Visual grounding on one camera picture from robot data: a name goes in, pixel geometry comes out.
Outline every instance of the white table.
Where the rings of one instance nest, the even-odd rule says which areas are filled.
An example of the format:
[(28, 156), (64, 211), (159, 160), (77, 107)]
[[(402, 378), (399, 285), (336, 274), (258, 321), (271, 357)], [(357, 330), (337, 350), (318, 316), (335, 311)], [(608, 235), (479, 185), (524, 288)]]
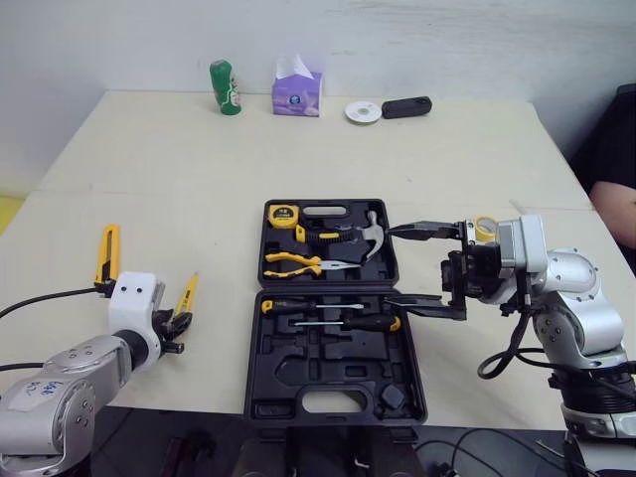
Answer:
[[(89, 286), (103, 226), (121, 224), (122, 268), (165, 281), (164, 307), (195, 270), (200, 288), (185, 354), (136, 374), (114, 404), (242, 412), (263, 203), (379, 197), (392, 225), (542, 214), (549, 247), (575, 245), (597, 262), (636, 355), (636, 280), (531, 105), (434, 98), (427, 117), (358, 127), (342, 116), (350, 100), (325, 98), (314, 119), (273, 116), (268, 96), (249, 95), (227, 117), (209, 94), (108, 93), (0, 236), (0, 308)], [(458, 242), (394, 244), (397, 289), (438, 292), (439, 263)], [(84, 295), (12, 313), (0, 321), (0, 363), (104, 333), (106, 307)], [(411, 320), (428, 423), (562, 428), (545, 370), (476, 375), (517, 319), (475, 301), (468, 317)], [(537, 343), (532, 330), (526, 340)], [(0, 393), (27, 373), (0, 374)]]

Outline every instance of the person's arm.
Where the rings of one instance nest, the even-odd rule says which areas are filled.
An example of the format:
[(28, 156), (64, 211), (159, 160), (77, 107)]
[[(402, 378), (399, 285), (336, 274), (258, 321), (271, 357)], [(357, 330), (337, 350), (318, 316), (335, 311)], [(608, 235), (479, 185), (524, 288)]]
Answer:
[(636, 189), (598, 181), (589, 198), (614, 239), (636, 249)]

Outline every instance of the hammer head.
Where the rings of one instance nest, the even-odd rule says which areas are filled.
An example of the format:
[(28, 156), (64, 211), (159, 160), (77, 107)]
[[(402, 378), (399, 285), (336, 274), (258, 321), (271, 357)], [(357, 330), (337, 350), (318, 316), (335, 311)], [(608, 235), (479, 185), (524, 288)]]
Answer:
[(372, 240), (374, 242), (374, 246), (369, 252), (367, 252), (367, 258), (365, 261), (369, 261), (372, 256), (378, 253), (380, 247), (385, 242), (385, 231), (382, 227), (378, 225), (378, 214), (375, 211), (368, 211), (367, 218), (371, 223), (366, 229), (362, 229), (362, 237), (364, 240)]

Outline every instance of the green bottle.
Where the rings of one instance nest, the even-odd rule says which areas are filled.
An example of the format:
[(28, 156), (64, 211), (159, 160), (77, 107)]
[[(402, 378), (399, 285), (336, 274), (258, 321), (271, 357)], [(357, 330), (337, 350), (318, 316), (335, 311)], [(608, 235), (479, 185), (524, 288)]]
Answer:
[(212, 63), (210, 65), (210, 78), (221, 112), (227, 115), (239, 114), (239, 92), (237, 91), (237, 82), (232, 74), (232, 65), (225, 60)]

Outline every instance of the purple tissue box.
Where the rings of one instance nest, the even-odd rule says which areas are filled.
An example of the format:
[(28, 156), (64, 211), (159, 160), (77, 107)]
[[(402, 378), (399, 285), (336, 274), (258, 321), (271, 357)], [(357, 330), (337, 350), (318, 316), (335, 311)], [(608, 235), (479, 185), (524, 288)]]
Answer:
[(311, 75), (313, 79), (292, 75), (274, 82), (271, 89), (274, 114), (315, 117), (320, 115), (322, 74), (311, 72)]

